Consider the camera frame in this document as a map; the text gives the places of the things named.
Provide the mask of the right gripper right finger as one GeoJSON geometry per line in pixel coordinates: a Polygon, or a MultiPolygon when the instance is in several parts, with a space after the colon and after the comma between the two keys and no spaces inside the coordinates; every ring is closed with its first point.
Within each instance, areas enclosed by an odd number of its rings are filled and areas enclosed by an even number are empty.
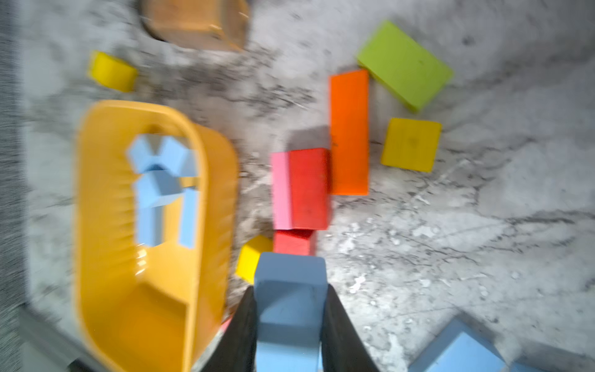
{"type": "Polygon", "coordinates": [[[326,372],[379,372],[332,285],[328,286],[321,332],[326,372]]]}

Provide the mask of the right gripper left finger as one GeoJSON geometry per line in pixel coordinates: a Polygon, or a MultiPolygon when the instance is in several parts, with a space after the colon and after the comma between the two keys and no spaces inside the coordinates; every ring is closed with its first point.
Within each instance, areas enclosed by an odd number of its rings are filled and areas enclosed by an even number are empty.
{"type": "Polygon", "coordinates": [[[255,371],[257,302],[249,286],[218,346],[201,371],[255,371]]]}

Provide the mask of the long blue block pair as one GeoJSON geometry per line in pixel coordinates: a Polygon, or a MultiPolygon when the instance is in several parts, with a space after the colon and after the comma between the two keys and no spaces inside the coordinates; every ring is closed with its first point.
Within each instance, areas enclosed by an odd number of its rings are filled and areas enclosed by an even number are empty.
{"type": "Polygon", "coordinates": [[[263,253],[254,277],[257,371],[317,371],[328,293],[321,257],[263,253]]]}

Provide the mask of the yellow plastic tray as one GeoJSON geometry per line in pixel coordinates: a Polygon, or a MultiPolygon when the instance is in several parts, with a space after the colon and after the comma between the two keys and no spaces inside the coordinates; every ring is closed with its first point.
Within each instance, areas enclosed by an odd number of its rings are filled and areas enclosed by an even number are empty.
{"type": "Polygon", "coordinates": [[[174,108],[101,101],[78,138],[74,296],[91,352],[112,371],[189,371],[218,333],[238,197],[239,161],[221,133],[174,108]],[[137,175],[126,151],[136,136],[184,137],[198,174],[196,245],[178,242],[181,201],[164,209],[164,241],[136,242],[137,175]]]}

